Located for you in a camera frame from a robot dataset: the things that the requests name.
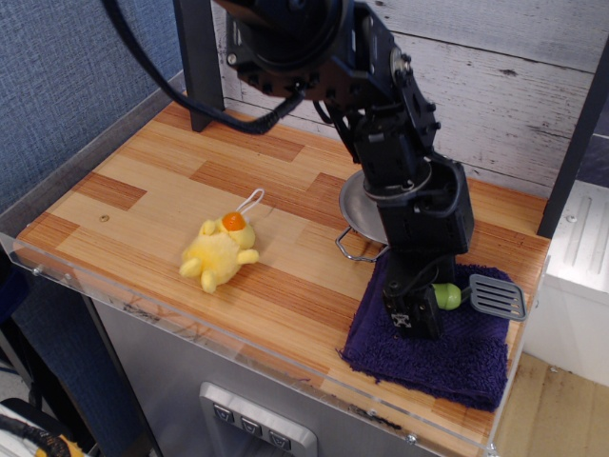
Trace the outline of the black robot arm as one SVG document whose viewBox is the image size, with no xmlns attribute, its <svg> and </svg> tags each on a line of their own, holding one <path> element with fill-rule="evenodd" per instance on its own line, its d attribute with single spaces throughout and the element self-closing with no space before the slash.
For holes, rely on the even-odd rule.
<svg viewBox="0 0 609 457">
<path fill-rule="evenodd" d="M 335 127 L 361 171 L 343 198 L 382 224 L 383 304 L 400 335 L 442 336 L 436 284 L 469 249 L 473 209 L 460 163 L 436 152 L 435 106 L 409 56 L 364 2 L 226 1 L 227 62 L 276 97 L 300 93 Z"/>
</svg>

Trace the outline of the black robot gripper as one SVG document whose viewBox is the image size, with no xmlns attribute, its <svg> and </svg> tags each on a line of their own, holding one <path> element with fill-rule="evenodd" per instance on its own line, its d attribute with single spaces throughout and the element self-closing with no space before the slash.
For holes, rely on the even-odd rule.
<svg viewBox="0 0 609 457">
<path fill-rule="evenodd" d="M 427 285 L 453 282 L 456 257 L 470 247 L 474 216 L 464 168 L 438 154 L 380 154 L 373 159 L 373 200 L 389 245 L 384 308 L 402 338 L 438 340 L 442 318 Z M 403 290 L 413 291 L 403 300 Z"/>
</svg>

